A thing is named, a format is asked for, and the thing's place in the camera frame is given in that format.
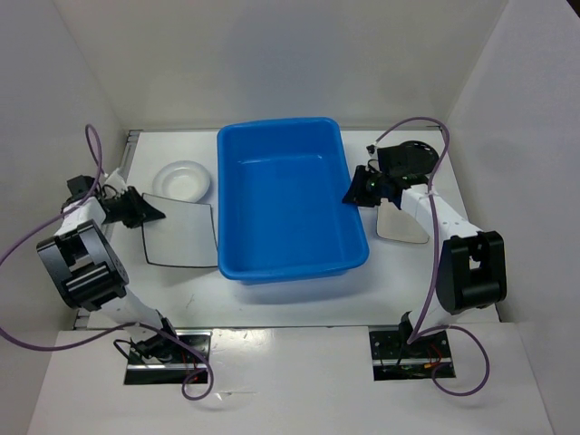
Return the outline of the cream rectangular plate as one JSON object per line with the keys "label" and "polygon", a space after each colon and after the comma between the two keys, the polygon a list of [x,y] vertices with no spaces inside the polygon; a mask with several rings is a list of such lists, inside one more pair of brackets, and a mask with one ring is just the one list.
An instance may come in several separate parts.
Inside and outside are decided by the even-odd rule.
{"label": "cream rectangular plate", "polygon": [[378,207],[376,233],[382,239],[407,244],[423,245],[430,241],[418,222],[385,198]]}

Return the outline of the white square black-rimmed plate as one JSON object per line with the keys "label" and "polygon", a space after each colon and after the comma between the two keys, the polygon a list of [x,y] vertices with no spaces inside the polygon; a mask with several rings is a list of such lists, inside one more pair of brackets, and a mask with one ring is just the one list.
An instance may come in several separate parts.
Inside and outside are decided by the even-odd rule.
{"label": "white square black-rimmed plate", "polygon": [[145,258],[154,266],[212,268],[218,266],[218,247],[212,208],[145,194],[144,199],[165,217],[144,223]]}

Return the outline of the white round fluted bowl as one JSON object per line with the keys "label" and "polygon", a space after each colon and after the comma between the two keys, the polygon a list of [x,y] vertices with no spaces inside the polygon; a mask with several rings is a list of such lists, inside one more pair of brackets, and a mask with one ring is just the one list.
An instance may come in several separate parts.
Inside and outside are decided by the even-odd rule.
{"label": "white round fluted bowl", "polygon": [[211,177],[204,166],[191,160],[172,162],[152,181],[153,194],[163,198],[198,202],[209,190]]}

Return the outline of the black round plate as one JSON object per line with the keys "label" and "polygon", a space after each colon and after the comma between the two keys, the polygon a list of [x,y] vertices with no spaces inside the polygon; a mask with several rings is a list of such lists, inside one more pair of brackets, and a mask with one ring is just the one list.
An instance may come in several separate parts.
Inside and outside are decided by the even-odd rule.
{"label": "black round plate", "polygon": [[404,175],[429,175],[440,158],[439,153],[423,141],[408,140],[400,147]]}

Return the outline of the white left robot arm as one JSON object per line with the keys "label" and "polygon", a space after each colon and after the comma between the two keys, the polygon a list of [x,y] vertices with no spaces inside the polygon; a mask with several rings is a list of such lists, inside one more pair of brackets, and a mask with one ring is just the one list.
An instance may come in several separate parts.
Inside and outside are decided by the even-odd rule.
{"label": "white left robot arm", "polygon": [[129,275],[102,232],[104,224],[137,228],[166,215],[133,186],[112,198],[97,194],[84,200],[77,193],[63,204],[63,212],[59,229],[36,247],[63,301],[127,324],[132,348],[141,358],[162,363],[176,359],[181,340],[173,326],[129,289]]}

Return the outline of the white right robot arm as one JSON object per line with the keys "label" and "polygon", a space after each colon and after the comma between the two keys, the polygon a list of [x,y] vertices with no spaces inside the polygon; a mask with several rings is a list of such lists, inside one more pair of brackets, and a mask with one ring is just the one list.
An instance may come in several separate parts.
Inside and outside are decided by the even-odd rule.
{"label": "white right robot arm", "polygon": [[430,236],[434,267],[424,306],[404,314],[398,346],[417,356],[452,318],[484,309],[507,296],[504,239],[461,216],[433,186],[439,153],[421,141],[367,148],[370,159],[356,167],[343,202],[378,207],[384,200],[411,217]]}

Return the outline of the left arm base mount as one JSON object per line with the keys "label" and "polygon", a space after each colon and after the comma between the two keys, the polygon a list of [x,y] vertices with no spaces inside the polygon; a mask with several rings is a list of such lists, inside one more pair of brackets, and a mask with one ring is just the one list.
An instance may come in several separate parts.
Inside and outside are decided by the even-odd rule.
{"label": "left arm base mount", "polygon": [[127,360],[124,385],[181,384],[190,376],[188,384],[207,384],[206,365],[194,354],[180,346],[167,359],[145,358],[131,345],[129,340],[113,341],[117,351]]}

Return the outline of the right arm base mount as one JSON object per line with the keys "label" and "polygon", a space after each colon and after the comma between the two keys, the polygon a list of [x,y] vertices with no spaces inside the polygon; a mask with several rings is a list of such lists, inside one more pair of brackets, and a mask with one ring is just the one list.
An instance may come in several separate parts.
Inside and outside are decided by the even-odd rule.
{"label": "right arm base mount", "polygon": [[396,326],[368,331],[372,373],[376,382],[455,378],[448,336],[436,333],[408,347]]}

